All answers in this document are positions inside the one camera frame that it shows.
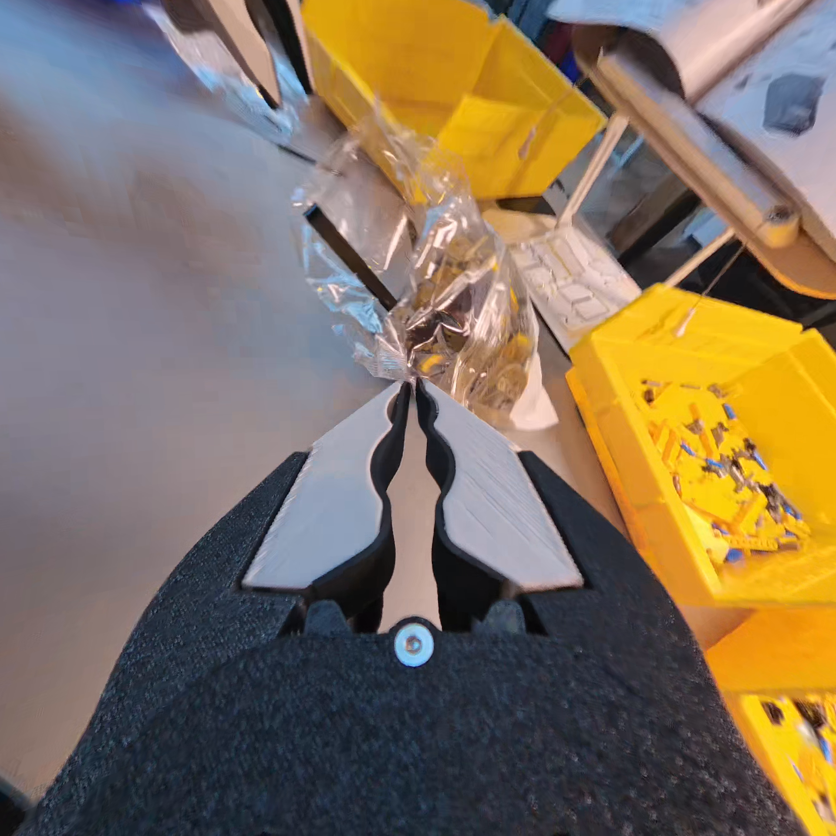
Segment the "yellow bin with bricks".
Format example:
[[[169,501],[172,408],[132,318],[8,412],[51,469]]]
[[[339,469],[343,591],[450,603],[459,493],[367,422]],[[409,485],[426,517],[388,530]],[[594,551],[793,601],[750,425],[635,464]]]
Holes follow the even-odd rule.
[[[835,834],[835,609],[762,610],[705,652],[747,746],[809,834]]]
[[[629,534],[674,601],[834,605],[835,364],[817,331],[656,285],[570,358]]]

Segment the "instruction booklet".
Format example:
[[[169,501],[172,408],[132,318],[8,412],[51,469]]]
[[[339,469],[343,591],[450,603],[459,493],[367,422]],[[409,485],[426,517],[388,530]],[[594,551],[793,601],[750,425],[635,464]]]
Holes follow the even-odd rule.
[[[642,67],[789,186],[803,225],[834,258],[833,1],[563,1],[548,16],[636,36]]]

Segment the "clear bag of bricks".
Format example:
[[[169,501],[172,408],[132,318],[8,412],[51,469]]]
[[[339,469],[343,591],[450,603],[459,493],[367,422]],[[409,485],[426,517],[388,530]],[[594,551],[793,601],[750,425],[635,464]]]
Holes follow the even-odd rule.
[[[390,312],[308,225],[313,203],[395,296]],[[502,429],[558,424],[533,302],[458,158],[376,104],[292,206],[304,279],[358,365],[381,380],[434,383]]]

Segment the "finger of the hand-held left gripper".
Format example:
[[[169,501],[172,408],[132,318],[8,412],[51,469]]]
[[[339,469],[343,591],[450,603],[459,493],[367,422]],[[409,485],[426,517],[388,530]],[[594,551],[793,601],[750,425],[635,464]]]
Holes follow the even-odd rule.
[[[301,1],[263,1],[266,14],[306,94],[314,93]]]
[[[197,1],[196,7],[267,105],[278,110],[283,104],[283,97],[273,57],[246,2]]]

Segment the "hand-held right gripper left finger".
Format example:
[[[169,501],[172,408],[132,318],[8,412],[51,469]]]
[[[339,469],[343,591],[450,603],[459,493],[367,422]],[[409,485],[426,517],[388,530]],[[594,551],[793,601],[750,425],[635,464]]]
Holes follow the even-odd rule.
[[[245,589],[373,605],[394,573],[388,488],[411,385],[392,384],[309,449],[245,572]]]

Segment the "white printed sheet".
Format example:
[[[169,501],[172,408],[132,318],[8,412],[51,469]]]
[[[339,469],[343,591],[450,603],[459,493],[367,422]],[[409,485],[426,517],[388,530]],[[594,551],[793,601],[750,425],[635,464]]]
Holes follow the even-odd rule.
[[[508,246],[535,308],[565,353],[642,293],[583,225],[498,206],[484,217]]]

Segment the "yellow storage bin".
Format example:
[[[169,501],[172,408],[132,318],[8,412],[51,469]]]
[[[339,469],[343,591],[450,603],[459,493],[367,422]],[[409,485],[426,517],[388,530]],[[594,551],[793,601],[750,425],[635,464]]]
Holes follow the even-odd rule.
[[[347,127],[375,105],[435,140],[479,200],[538,196],[606,116],[506,17],[458,1],[307,1],[314,88]]]

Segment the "grey desk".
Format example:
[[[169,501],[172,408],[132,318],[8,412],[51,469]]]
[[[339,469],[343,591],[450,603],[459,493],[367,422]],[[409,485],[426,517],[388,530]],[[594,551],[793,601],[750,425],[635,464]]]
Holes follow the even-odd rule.
[[[299,165],[141,11],[2,2],[2,772],[25,834],[721,834],[746,761],[620,532],[511,434],[580,591],[430,630],[245,590],[303,451],[381,390],[299,274]],[[535,452],[546,454],[542,462]]]

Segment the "beige booklet stand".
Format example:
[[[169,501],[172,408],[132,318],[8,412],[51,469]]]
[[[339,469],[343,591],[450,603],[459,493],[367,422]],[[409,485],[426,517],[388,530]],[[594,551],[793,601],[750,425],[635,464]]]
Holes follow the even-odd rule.
[[[577,24],[573,32],[580,68],[613,107],[617,135],[626,127],[635,130],[779,283],[833,302],[834,258],[803,225],[800,198],[653,78],[634,57],[636,40],[611,25]]]

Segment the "black long beam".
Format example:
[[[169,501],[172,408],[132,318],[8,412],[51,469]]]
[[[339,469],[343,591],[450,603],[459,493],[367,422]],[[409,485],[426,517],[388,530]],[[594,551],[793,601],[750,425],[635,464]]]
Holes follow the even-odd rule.
[[[348,268],[349,272],[360,280],[365,289],[371,293],[386,312],[390,312],[395,307],[397,299],[339,232],[322,208],[317,203],[313,203],[304,211],[303,216],[308,225],[323,239],[324,243]]]

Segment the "small clear bag white label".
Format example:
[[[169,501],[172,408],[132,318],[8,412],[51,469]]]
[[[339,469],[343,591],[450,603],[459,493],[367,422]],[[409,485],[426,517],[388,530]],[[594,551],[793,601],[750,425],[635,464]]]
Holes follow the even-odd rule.
[[[263,1],[245,2],[273,57],[283,101],[278,110],[267,105],[196,2],[142,2],[141,6],[186,67],[237,121],[281,150],[317,162],[341,128],[315,92],[303,91]]]

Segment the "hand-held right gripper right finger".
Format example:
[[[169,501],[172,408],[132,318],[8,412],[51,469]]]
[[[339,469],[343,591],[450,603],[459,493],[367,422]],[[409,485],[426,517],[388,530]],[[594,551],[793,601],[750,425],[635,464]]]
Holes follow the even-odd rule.
[[[583,587],[583,575],[505,435],[439,387],[415,385],[425,463],[440,489],[432,570],[444,605]]]

